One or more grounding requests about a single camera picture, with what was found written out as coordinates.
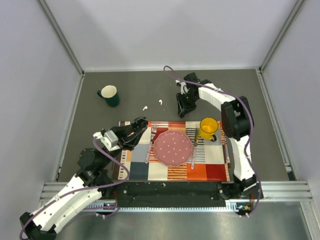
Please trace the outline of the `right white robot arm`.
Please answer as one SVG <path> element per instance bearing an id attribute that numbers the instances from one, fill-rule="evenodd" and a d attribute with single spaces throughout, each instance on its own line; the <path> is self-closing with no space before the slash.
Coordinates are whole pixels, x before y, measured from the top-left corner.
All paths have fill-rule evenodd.
<path id="1" fill-rule="evenodd" d="M 252 166 L 250 152 L 254 121 L 248 99 L 225 92 L 207 79 L 200 80 L 194 72 L 175 81 L 180 87 L 180 92 L 176 94 L 180 118 L 194 111 L 199 99 L 220 111 L 223 132 L 232 145 L 233 192 L 237 197 L 245 198 L 257 186 L 257 174 Z"/>

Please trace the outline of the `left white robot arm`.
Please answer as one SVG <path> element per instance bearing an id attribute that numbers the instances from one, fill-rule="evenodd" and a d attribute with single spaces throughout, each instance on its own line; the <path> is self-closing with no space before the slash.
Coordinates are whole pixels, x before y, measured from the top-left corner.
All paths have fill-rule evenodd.
<path id="1" fill-rule="evenodd" d="M 127 178 L 113 182 L 107 175 L 106 166 L 114 162 L 129 175 L 128 168 L 116 157 L 123 150 L 133 150 L 147 128 L 146 117 L 140 116 L 128 125 L 94 133 L 94 147 L 82 150 L 78 160 L 80 169 L 64 188 L 44 206 L 20 216 L 19 238 L 26 235 L 27 240 L 54 240 L 62 228 L 88 205 L 101 198 L 109 198 L 113 188 Z"/>

